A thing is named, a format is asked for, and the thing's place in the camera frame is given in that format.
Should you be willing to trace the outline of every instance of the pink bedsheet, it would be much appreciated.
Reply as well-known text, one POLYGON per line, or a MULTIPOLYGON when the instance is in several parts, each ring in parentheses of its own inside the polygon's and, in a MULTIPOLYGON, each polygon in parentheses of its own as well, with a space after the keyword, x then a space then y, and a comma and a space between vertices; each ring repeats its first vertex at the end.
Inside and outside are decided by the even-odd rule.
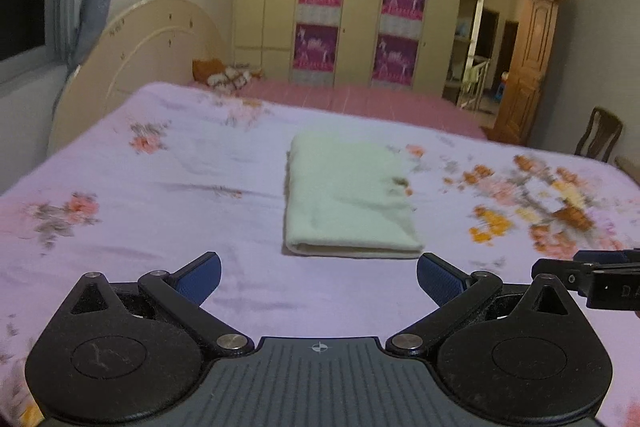
POLYGON ((312 87, 281 80, 250 82, 239 96, 293 107, 322 109, 353 116, 430 127, 476 139, 486 139, 473 117, 436 96, 369 87, 312 87))

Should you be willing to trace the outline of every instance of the cream headboard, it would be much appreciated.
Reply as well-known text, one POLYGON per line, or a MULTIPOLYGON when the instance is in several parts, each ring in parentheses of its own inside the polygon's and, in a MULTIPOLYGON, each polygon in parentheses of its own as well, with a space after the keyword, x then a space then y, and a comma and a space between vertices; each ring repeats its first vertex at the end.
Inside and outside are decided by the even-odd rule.
POLYGON ((150 82, 186 85, 194 58, 227 60, 210 17, 187 0, 146 0, 105 29, 69 78, 53 119, 48 154, 64 147, 150 82))

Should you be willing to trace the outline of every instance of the wooden chair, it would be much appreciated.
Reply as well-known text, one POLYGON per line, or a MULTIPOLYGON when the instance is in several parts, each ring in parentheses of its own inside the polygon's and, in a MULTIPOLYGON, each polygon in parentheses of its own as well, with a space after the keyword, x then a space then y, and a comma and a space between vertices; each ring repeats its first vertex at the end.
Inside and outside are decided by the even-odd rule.
POLYGON ((608 162, 609 155, 611 154, 611 150, 613 146, 620 138, 620 133, 622 133, 623 124, 615 114, 607 111, 602 107, 594 107, 593 111, 591 111, 591 118, 589 119, 589 125, 587 126, 587 131, 585 131, 582 138, 578 142, 578 146, 575 148, 576 156, 586 156, 587 158, 596 158, 604 149, 607 142, 609 142, 609 146, 607 150, 604 152, 601 161, 608 162), (595 122, 596 115, 598 116, 597 129, 591 140, 591 143, 587 147, 586 154, 582 154, 582 148, 584 144, 587 142, 587 139, 591 136, 591 131, 593 130, 593 124, 595 122))

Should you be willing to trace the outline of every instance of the folded towel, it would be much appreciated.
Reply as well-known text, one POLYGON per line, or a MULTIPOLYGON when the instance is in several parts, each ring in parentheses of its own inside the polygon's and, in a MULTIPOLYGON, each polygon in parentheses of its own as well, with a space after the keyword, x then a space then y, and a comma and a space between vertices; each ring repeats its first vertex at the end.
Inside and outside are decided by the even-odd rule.
POLYGON ((285 244, 303 255, 410 259, 422 253, 396 154, 304 132, 291 143, 285 244))

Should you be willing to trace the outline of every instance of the wooden door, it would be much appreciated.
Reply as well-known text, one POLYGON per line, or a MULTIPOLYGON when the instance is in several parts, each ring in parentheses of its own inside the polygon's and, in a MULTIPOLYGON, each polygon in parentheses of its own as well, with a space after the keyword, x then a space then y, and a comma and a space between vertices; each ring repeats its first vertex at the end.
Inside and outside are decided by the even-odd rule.
POLYGON ((538 110, 551 44, 556 29, 558 4, 552 0, 526 0, 520 15, 509 80, 491 140, 524 145, 538 110))

